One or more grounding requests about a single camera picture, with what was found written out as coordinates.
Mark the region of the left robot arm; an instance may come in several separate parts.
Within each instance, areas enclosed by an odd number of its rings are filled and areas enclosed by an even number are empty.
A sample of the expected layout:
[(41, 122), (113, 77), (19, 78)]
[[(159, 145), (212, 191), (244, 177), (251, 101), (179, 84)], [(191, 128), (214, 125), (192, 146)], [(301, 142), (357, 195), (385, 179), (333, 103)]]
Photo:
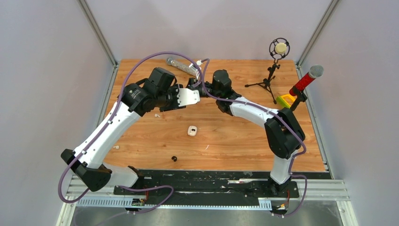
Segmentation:
[(176, 83), (174, 74), (156, 67), (149, 78), (125, 86), (94, 132), (74, 150), (64, 150), (61, 157), (92, 192), (105, 186), (125, 186), (132, 194), (140, 194), (144, 181), (133, 167), (105, 164), (106, 155), (144, 114), (155, 108), (161, 112), (183, 109), (199, 101), (199, 91), (184, 88)]

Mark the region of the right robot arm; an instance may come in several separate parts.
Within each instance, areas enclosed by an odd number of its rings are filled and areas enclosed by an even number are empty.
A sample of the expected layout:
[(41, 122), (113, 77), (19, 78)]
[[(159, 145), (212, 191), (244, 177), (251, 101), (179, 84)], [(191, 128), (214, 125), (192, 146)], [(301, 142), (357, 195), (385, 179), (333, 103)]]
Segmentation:
[(233, 90), (226, 70), (215, 71), (212, 82), (190, 78), (186, 87), (197, 90), (201, 97), (215, 98), (221, 112), (248, 120), (265, 130), (269, 148), (274, 154), (268, 178), (269, 191), (274, 196), (282, 196), (292, 179), (293, 159), (300, 154), (298, 150), (304, 146), (305, 140), (293, 112), (286, 107), (280, 110), (267, 108), (244, 98)]

